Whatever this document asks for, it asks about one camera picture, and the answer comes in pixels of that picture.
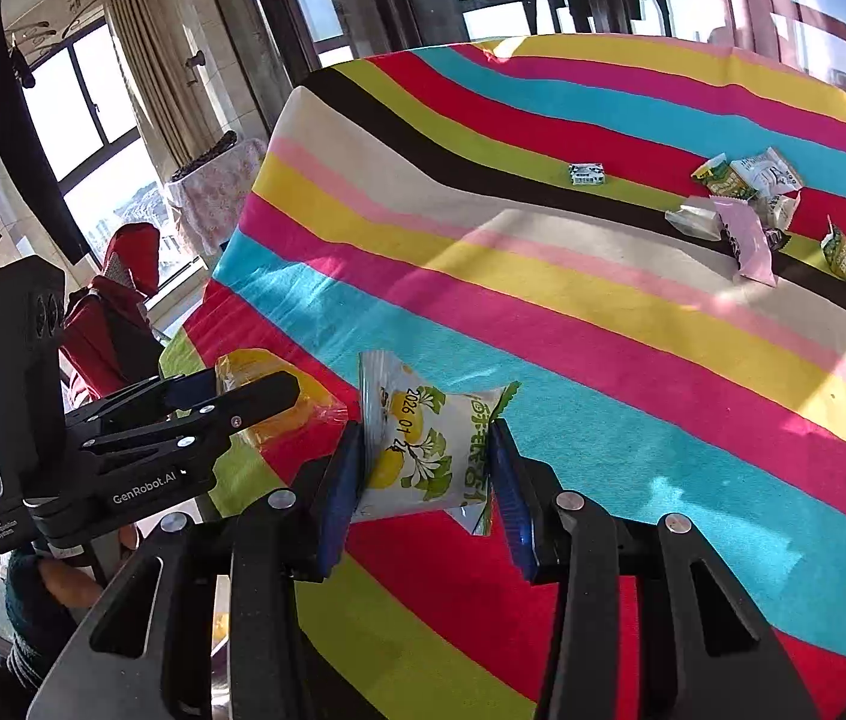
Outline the left gloved hand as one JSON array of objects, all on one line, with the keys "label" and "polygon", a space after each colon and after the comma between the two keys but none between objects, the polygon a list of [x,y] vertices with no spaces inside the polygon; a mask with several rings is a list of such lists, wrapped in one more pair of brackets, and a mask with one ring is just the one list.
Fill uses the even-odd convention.
[{"label": "left gloved hand", "polygon": [[35,670],[47,670],[75,634],[73,613],[86,613],[104,585],[78,567],[35,550],[16,548],[8,559],[5,608],[14,646]]}]

